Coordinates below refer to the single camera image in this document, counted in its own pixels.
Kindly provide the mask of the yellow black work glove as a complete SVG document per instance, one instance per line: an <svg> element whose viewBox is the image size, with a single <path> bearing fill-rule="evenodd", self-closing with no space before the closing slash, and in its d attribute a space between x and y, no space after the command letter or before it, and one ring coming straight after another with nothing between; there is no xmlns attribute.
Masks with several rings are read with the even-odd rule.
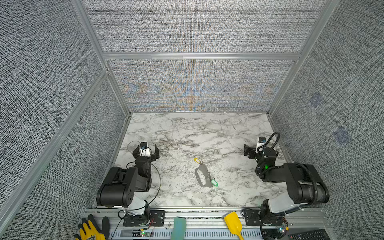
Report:
<svg viewBox="0 0 384 240"><path fill-rule="evenodd" d="M78 231L79 233L74 235L75 240L108 240L110 236L109 218L103 217L102 226L99 227L95 217L88 215L87 218L82 218Z"/></svg>

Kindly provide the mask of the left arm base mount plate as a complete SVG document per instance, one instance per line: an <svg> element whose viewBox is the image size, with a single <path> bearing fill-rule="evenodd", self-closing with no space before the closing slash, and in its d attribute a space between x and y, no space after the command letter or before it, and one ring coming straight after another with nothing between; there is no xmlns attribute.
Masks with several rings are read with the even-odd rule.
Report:
<svg viewBox="0 0 384 240"><path fill-rule="evenodd" d="M148 227L149 224L154 227L163 227L165 221L164 210L150 210L144 212L143 215L133 215L126 213L124 217L124 227Z"/></svg>

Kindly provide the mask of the green key tag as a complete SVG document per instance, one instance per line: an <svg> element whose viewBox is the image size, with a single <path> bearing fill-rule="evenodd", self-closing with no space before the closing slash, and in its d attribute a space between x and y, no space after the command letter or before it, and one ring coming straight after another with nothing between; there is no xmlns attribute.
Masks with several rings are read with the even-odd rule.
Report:
<svg viewBox="0 0 384 240"><path fill-rule="evenodd" d="M212 185L214 187L218 187L219 186L218 182L216 180L214 180L214 179L211 180L211 183L212 183Z"/></svg>

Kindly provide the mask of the clear plastic cup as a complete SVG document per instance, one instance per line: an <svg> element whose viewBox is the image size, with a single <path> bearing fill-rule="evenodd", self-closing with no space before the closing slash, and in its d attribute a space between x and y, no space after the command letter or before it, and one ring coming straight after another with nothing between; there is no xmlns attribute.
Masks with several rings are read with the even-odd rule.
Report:
<svg viewBox="0 0 384 240"><path fill-rule="evenodd" d="M140 147L140 143L141 142L139 141L131 141L129 144L127 144L127 151L133 156L134 159L136 158L134 152L137 147Z"/></svg>

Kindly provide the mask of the yellow plastic scoop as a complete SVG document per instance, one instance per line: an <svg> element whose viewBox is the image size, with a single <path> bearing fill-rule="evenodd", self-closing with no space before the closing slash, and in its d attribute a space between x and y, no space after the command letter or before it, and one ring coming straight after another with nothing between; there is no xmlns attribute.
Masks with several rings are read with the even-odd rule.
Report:
<svg viewBox="0 0 384 240"><path fill-rule="evenodd" d="M225 223L231 232L231 234L236 235L240 240L244 240L241 231L242 223L236 212L231 212L224 217Z"/></svg>

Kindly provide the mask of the black remote keyboard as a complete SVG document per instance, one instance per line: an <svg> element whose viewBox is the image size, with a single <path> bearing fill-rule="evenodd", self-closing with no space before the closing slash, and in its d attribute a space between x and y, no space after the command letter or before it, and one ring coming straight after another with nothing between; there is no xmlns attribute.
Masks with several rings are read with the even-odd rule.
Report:
<svg viewBox="0 0 384 240"><path fill-rule="evenodd" d="M295 230L288 235L289 240L330 240L325 229Z"/></svg>

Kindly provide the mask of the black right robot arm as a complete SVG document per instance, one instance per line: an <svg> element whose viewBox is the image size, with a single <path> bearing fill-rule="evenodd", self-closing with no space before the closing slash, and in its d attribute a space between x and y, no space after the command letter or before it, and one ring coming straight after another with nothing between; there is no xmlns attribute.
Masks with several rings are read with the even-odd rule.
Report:
<svg viewBox="0 0 384 240"><path fill-rule="evenodd" d="M255 159L256 175L267 183L285 183L287 190L277 197L263 201L259 210L245 210L248 226L279 225L289 213L318 204L325 204L330 193L313 165L284 163L276 165L278 151L244 145L244 156Z"/></svg>

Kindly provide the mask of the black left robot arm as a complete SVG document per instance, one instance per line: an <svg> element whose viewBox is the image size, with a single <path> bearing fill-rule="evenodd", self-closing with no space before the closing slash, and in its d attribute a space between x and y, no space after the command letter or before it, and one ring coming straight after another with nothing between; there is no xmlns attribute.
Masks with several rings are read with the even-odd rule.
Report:
<svg viewBox="0 0 384 240"><path fill-rule="evenodd" d="M147 142L141 142L132 153L135 165L126 169L110 168L98 190L97 206L122 210L125 227L147 226L154 222L151 203L135 195L151 188L153 162L160 158L158 147L154 149L152 151Z"/></svg>

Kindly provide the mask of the aluminium front rail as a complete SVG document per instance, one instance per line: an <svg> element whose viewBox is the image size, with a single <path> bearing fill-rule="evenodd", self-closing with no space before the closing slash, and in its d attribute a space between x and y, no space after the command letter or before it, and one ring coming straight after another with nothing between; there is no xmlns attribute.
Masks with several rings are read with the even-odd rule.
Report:
<svg viewBox="0 0 384 240"><path fill-rule="evenodd" d="M107 217L110 230L107 238L110 240L169 240L176 227L176 218L186 221L184 240L237 240L238 236L230 232L225 223L225 216L236 213L242 225L241 236L245 240L261 240L260 221L256 219L256 211L243 208L182 208L158 207L153 208L148 221L134 224L123 211L112 208L85 210L83 217L93 215L98 225ZM297 235L299 240L306 232L324 232L328 240L337 237L321 209L304 209L288 214L288 233L284 240L291 235Z"/></svg>

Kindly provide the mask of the teal green sponge block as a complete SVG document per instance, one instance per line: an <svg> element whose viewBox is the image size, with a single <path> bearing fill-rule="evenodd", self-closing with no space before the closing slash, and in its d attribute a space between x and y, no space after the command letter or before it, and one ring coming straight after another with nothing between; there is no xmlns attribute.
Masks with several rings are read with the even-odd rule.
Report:
<svg viewBox="0 0 384 240"><path fill-rule="evenodd" d="M187 227L187 220L185 218L175 217L171 240L184 240L186 227Z"/></svg>

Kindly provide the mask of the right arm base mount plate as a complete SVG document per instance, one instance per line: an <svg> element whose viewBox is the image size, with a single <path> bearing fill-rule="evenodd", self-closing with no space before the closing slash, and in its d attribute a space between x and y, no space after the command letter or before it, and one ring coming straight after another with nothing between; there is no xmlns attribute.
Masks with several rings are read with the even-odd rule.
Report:
<svg viewBox="0 0 384 240"><path fill-rule="evenodd" d="M244 208L241 215L245 219L246 225L251 227L260 226L261 221L266 217L262 216L260 209ZM282 217L272 216L263 221L264 226L281 226L284 220Z"/></svg>

